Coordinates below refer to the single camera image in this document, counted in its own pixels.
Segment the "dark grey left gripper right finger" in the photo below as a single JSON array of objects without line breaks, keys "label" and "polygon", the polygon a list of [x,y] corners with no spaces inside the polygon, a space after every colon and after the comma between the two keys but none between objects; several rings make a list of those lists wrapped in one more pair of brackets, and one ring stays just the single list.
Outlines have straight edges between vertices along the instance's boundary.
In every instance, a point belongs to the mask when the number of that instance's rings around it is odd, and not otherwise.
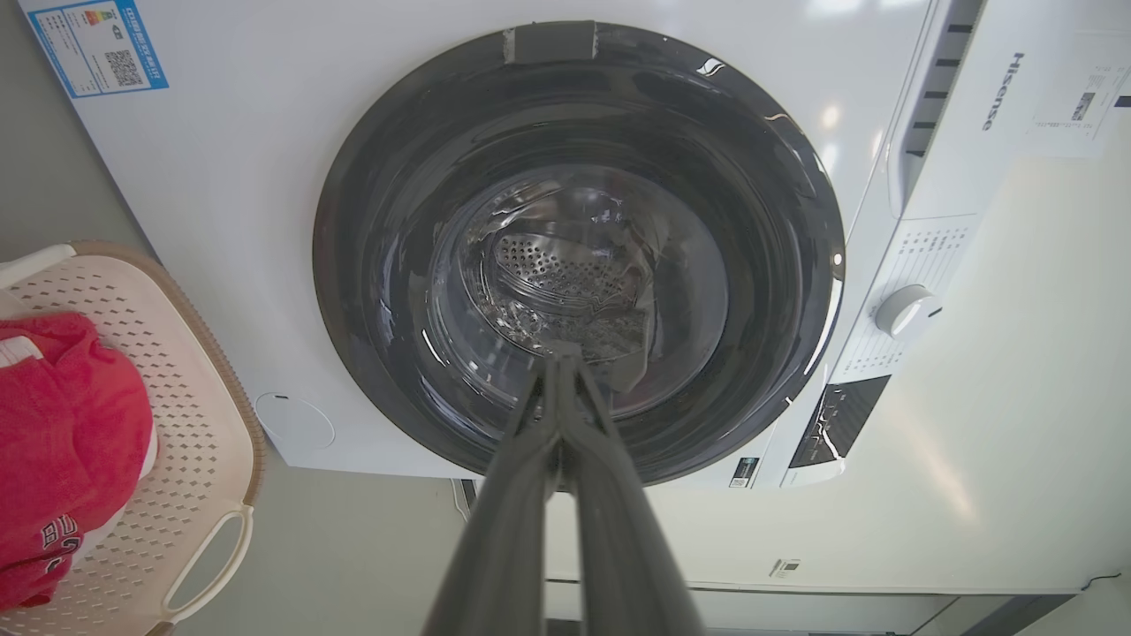
[{"label": "dark grey left gripper right finger", "polygon": [[573,496],[586,635],[702,635],[687,581],[597,383],[575,353],[552,358],[561,482]]}]

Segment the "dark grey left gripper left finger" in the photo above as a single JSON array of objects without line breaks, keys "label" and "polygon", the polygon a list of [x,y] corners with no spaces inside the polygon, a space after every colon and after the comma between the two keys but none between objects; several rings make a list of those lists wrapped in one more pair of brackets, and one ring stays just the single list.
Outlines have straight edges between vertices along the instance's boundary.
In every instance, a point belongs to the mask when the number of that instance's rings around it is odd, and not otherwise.
[{"label": "dark grey left gripper left finger", "polygon": [[545,510],[560,480],[563,358],[542,359],[506,422],[424,635],[543,635]]}]

